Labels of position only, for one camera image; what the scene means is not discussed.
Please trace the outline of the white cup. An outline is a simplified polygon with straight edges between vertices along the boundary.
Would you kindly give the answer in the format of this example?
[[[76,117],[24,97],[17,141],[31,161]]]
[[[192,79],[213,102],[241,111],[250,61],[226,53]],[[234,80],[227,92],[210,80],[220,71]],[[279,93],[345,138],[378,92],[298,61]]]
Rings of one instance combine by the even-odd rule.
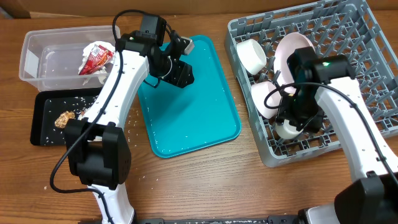
[[[294,139],[303,132],[303,130],[297,131],[297,128],[290,125],[289,120],[287,119],[285,119],[283,123],[277,123],[275,131],[282,139]]]

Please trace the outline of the pink bowl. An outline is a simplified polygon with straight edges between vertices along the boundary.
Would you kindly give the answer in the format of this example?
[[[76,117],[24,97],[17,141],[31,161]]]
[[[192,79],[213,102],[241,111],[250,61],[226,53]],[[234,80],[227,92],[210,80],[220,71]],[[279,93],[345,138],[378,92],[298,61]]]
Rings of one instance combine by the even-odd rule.
[[[277,109],[269,109],[264,104],[266,96],[275,89],[276,86],[272,82],[261,82],[251,86],[251,96],[254,105],[261,116],[266,119],[271,119],[277,114]],[[280,93],[277,91],[268,98],[267,105],[279,106],[281,98]]]

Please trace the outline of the teal serving tray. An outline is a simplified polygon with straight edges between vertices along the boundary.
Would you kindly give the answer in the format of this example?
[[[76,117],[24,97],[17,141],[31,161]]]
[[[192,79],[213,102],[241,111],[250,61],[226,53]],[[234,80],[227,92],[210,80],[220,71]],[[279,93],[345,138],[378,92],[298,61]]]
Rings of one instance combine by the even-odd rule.
[[[148,76],[137,92],[153,153],[176,157],[236,139],[241,133],[231,91],[211,39],[192,37],[193,51],[182,61],[193,67],[194,82],[178,88]]]

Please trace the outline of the white napkin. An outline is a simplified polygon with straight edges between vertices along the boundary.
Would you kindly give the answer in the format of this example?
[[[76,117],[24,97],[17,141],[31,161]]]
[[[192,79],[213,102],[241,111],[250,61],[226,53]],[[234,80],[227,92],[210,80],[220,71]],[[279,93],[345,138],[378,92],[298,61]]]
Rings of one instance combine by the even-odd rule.
[[[85,76],[83,85],[88,84],[92,75],[99,75],[98,80],[104,84],[107,69],[114,63],[115,47],[104,41],[95,41],[83,49],[82,63],[78,69],[79,76]]]

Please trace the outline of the red snack wrapper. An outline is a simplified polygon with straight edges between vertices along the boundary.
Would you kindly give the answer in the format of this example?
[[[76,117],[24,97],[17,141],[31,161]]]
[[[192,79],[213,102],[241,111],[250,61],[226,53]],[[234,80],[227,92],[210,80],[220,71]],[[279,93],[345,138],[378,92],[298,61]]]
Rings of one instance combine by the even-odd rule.
[[[83,67],[79,71],[79,75],[90,75],[97,72],[110,62],[113,59],[113,56],[113,51],[102,45],[95,44],[90,50],[90,54],[85,60],[85,63],[83,63]]]

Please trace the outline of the large white plate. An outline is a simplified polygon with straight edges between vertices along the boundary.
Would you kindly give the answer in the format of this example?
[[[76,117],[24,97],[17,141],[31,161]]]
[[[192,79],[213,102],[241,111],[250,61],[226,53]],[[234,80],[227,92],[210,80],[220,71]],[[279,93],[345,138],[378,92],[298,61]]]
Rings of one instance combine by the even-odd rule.
[[[274,71],[280,72],[276,80],[279,86],[294,82],[293,76],[287,65],[287,59],[296,49],[304,47],[312,47],[314,49],[312,42],[306,36],[298,32],[287,34],[279,42],[274,55]]]

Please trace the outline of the white bowl with rice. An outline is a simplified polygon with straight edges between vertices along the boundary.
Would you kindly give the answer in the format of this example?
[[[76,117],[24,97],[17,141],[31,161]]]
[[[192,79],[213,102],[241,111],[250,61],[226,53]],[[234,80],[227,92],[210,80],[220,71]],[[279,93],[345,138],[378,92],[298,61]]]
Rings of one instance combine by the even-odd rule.
[[[237,44],[238,58],[243,67],[251,74],[259,73],[267,63],[265,52],[254,39],[248,39]]]

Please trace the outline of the pile of rice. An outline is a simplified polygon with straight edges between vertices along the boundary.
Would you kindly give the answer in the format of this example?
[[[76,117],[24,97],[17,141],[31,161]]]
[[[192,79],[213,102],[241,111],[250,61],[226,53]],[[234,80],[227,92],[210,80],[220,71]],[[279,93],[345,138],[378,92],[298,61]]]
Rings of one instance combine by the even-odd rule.
[[[80,111],[80,114],[78,116],[78,120],[82,120],[85,117],[85,113],[88,111],[88,109],[84,109]]]

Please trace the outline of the brown food chunk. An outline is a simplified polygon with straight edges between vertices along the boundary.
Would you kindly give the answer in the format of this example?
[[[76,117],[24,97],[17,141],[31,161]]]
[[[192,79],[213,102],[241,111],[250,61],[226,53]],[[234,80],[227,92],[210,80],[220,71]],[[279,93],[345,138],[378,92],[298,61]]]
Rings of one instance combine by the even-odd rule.
[[[72,111],[63,112],[54,122],[56,128],[64,129],[70,119],[75,119]]]

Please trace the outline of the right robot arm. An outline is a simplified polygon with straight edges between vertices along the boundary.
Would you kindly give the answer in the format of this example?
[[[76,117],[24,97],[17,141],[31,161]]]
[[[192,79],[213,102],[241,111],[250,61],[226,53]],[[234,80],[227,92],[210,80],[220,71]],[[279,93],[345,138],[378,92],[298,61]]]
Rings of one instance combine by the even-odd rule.
[[[275,130],[283,139],[318,131],[328,118],[348,160],[352,183],[327,205],[305,208],[297,223],[397,223],[397,156],[366,107],[344,55],[318,58],[313,47],[280,56],[295,92],[285,95]]]

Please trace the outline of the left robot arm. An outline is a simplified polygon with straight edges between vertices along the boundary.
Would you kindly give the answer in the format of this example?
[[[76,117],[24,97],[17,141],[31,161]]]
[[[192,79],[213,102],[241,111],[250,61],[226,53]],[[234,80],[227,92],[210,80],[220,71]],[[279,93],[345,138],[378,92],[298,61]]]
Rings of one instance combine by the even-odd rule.
[[[194,48],[158,15],[144,13],[141,27],[121,37],[113,32],[115,58],[112,71],[100,94],[82,119],[68,121],[64,134],[67,151],[53,169],[50,180],[63,161],[72,175],[92,192],[103,223],[134,223],[136,214],[129,202],[125,181],[131,167],[131,152],[124,125],[136,93],[151,75],[158,82],[179,88],[194,82],[192,66],[181,61]]]

